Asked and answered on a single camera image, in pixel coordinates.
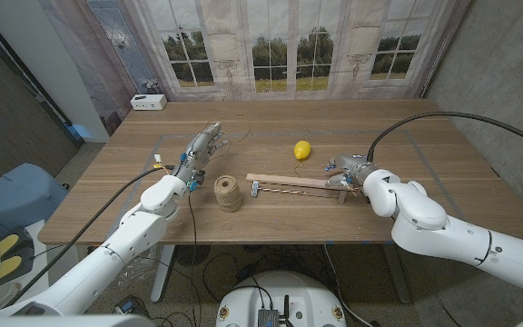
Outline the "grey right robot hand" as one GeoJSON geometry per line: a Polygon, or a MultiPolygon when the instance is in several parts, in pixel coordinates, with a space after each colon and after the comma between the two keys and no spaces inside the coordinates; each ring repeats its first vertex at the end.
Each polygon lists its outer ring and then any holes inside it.
{"type": "Polygon", "coordinates": [[[358,154],[338,154],[332,157],[325,169],[327,171],[340,168],[342,173],[330,177],[326,185],[329,187],[358,186],[364,185],[367,177],[378,170],[365,156],[358,154]]]}

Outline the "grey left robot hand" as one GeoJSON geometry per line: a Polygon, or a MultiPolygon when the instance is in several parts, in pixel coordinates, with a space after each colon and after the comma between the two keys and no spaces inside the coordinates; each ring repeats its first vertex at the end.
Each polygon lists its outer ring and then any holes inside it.
{"type": "Polygon", "coordinates": [[[197,134],[188,143],[185,151],[181,155],[180,162],[172,170],[172,175],[181,179],[185,183],[202,183],[204,168],[211,160],[214,153],[227,145],[228,140],[221,141],[222,124],[216,122],[201,133],[197,134]]]}

